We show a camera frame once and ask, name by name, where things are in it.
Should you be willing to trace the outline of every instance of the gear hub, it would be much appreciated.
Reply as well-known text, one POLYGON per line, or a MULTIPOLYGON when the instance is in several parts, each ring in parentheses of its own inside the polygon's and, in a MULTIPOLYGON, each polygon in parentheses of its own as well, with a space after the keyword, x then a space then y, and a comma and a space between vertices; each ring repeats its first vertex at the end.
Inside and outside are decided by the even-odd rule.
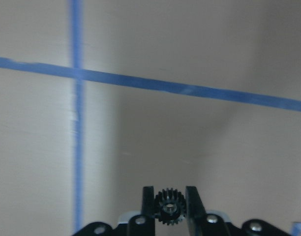
POLYGON ((155 196, 155 217, 167 225, 174 225, 185 218, 185 199, 178 190, 166 189, 155 196))

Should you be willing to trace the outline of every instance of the bolt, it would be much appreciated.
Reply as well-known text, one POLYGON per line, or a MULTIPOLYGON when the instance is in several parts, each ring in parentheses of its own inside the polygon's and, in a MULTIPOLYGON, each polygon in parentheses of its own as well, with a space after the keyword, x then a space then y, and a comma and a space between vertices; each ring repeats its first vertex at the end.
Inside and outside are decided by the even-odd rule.
POLYGON ((250 229, 253 230, 253 231, 261 231, 262 230, 262 226, 257 223, 257 222, 252 222, 250 224, 250 229))
POLYGON ((139 216, 135 219, 135 223, 138 225, 143 225, 146 222, 146 218, 143 216, 139 216))
POLYGON ((217 221, 218 221, 218 218, 217 218, 217 216, 216 215, 208 215, 207 216, 207 220, 208 220, 208 222, 210 222, 210 223, 217 223, 217 221))
POLYGON ((177 205, 174 203, 168 203, 164 205, 163 210, 168 214, 173 214, 177 211, 177 205))
POLYGON ((104 225, 98 226, 93 232, 97 235, 102 234, 106 231, 106 227, 104 225))

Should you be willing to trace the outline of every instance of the silver screw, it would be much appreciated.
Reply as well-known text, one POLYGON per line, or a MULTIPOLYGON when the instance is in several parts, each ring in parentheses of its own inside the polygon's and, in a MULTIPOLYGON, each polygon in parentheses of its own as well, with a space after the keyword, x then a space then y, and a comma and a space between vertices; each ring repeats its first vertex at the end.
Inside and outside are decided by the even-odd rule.
POLYGON ((143 225, 146 222, 146 218, 143 216, 140 216, 135 219, 135 223, 138 225, 143 225))
POLYGON ((177 211, 177 205, 174 203, 168 203, 164 205, 163 210, 168 214, 175 213, 177 211))
POLYGON ((208 220, 208 222, 210 222, 210 223, 217 223, 217 221, 218 221, 218 218, 217 218, 217 216, 216 215, 208 215, 208 217, 207 217, 207 220, 208 220))
POLYGON ((101 226, 98 226, 93 232, 97 235, 99 234, 102 234, 106 231, 106 227, 101 225, 101 226))
POLYGON ((250 224, 250 229, 253 230, 253 231, 257 231, 258 232, 258 231, 262 230, 262 226, 259 223, 257 223, 257 222, 252 222, 250 224))

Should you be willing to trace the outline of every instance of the black gear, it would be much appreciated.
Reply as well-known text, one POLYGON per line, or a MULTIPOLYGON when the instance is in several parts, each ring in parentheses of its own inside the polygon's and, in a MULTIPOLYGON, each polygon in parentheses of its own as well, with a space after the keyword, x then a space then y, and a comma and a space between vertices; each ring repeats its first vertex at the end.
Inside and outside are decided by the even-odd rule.
POLYGON ((178 190, 166 189, 158 192, 155 197, 155 217, 163 224, 174 225, 185 218, 185 199, 178 190))

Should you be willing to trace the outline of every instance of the blue line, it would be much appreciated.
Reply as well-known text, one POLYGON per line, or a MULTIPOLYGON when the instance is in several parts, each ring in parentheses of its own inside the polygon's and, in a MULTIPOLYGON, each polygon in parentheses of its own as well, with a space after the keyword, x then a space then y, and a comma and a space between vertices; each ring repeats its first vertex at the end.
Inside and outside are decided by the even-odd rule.
MULTIPOLYGON (((20 63, 11 61, 10 59, 0 58, 0 68, 74 78, 72 68, 51 64, 20 63)), ((195 86, 160 80, 144 79, 140 77, 117 75, 92 70, 80 69, 78 73, 82 74, 84 80, 87 81, 94 81, 140 89, 150 89, 155 91, 170 92, 188 96, 206 97, 226 101, 249 103, 260 106, 275 107, 285 110, 301 112, 301 101, 295 99, 234 91, 221 88, 210 88, 204 86, 195 86)))
POLYGON ((71 7, 72 59, 75 79, 75 157, 74 157, 74 230, 78 231, 83 224, 83 97, 84 80, 82 73, 82 0, 69 0, 71 7))

